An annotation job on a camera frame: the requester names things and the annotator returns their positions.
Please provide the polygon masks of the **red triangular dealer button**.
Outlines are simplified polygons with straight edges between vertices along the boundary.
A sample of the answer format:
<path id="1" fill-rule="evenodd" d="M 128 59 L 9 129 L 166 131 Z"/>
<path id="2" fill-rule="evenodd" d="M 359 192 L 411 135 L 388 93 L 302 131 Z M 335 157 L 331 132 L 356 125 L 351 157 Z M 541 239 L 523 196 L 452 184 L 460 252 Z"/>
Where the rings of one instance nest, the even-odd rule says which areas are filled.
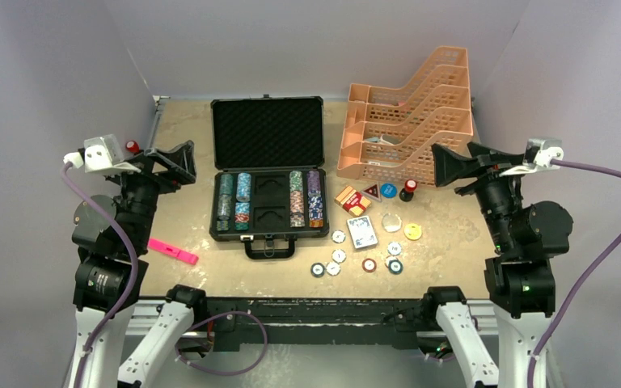
<path id="1" fill-rule="evenodd" d="M 370 186 L 363 188 L 361 190 L 361 194 L 364 197 L 369 198 L 371 201 L 375 201 L 375 202 L 381 202 L 382 201 L 382 196 L 381 196 L 381 192 L 380 192 L 380 185 L 379 183 L 374 183 L 371 184 Z"/>

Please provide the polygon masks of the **clear round button chip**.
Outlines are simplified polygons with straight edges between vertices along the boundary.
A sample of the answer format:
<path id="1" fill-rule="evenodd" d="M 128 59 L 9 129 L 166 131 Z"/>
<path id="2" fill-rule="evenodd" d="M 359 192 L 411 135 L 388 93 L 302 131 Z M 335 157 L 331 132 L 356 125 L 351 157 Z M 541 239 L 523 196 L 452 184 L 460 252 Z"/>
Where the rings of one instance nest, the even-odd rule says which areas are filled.
<path id="1" fill-rule="evenodd" d="M 402 228 L 403 222 L 398 214 L 386 213 L 382 217 L 382 228 L 387 233 L 398 232 Z"/>

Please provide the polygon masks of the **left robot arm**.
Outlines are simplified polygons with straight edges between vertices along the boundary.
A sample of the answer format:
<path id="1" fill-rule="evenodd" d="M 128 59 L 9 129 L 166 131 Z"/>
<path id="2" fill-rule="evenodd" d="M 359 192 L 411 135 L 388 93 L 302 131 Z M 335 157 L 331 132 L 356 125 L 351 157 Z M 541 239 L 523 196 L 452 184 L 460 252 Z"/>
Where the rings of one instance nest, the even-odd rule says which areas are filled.
<path id="1" fill-rule="evenodd" d="M 206 325 L 205 291 L 176 285 L 167 292 L 157 321 L 130 357 L 122 356 L 126 331 L 148 269 L 143 260 L 158 198 L 196 181 L 194 145 L 149 148 L 126 155 L 113 135 L 94 137 L 64 157 L 61 177 L 83 169 L 118 185 L 117 196 L 80 194 L 72 242 L 76 343 L 72 387 L 147 387 L 186 330 Z"/>

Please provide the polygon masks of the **yellow round button chip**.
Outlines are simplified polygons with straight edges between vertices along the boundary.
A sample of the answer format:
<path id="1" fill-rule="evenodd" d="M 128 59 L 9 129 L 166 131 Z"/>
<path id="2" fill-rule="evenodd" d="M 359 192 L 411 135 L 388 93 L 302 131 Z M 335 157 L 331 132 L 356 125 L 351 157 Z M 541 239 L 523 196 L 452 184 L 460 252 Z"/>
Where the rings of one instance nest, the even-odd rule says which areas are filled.
<path id="1" fill-rule="evenodd" d="M 416 223 L 408 223 L 403 228 L 403 233 L 408 240 L 417 241 L 423 235 L 422 226 Z"/>

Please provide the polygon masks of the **blue round button chip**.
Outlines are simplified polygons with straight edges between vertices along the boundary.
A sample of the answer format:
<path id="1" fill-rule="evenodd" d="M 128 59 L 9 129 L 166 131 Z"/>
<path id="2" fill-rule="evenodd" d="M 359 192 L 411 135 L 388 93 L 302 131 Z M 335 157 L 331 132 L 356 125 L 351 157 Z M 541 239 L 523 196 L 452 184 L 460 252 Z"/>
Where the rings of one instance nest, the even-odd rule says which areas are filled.
<path id="1" fill-rule="evenodd" d="M 380 194 L 384 198 L 394 198 L 399 194 L 399 189 L 392 183 L 383 183 L 380 187 Z"/>

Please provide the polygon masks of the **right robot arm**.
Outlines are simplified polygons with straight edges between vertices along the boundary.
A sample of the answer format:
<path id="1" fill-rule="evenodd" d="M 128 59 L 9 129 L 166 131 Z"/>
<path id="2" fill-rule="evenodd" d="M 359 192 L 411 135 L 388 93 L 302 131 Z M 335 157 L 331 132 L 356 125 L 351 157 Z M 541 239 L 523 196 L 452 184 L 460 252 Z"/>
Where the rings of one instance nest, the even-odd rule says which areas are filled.
<path id="1" fill-rule="evenodd" d="M 557 169 L 564 157 L 560 141 L 531 139 L 522 154 L 507 154 L 479 143 L 467 145 L 467 156 L 441 144 L 432 146 L 436 187 L 460 179 L 460 196 L 476 197 L 495 256 L 485 261 L 484 280 L 496 316 L 499 365 L 483 361 L 484 343 L 468 328 L 453 324 L 462 309 L 459 289 L 444 297 L 431 290 L 421 310 L 424 323 L 444 328 L 471 387 L 545 387 L 547 334 L 556 311 L 556 282 L 551 258 L 569 250 L 573 219 L 553 201 L 523 205 L 522 176 Z"/>

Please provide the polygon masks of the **red gold card deck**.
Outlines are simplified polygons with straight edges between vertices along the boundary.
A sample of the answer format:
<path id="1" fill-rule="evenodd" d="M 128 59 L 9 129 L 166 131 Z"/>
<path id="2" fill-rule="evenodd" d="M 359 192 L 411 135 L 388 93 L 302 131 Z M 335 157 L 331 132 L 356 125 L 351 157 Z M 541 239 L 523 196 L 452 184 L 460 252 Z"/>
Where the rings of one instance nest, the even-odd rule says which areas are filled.
<path id="1" fill-rule="evenodd" d="M 360 217 L 371 206 L 371 200 L 352 186 L 346 186 L 335 197 L 335 202 L 352 217 Z"/>

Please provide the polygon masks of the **blue playing card deck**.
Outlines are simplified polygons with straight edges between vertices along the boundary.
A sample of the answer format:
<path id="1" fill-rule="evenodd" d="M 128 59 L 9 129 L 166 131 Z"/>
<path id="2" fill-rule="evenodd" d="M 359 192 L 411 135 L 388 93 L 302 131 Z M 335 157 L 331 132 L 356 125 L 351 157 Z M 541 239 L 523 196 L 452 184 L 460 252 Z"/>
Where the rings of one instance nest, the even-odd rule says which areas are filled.
<path id="1" fill-rule="evenodd" d="M 378 244 L 378 238 L 369 216 L 349 218 L 347 227 L 355 249 L 360 250 Z"/>

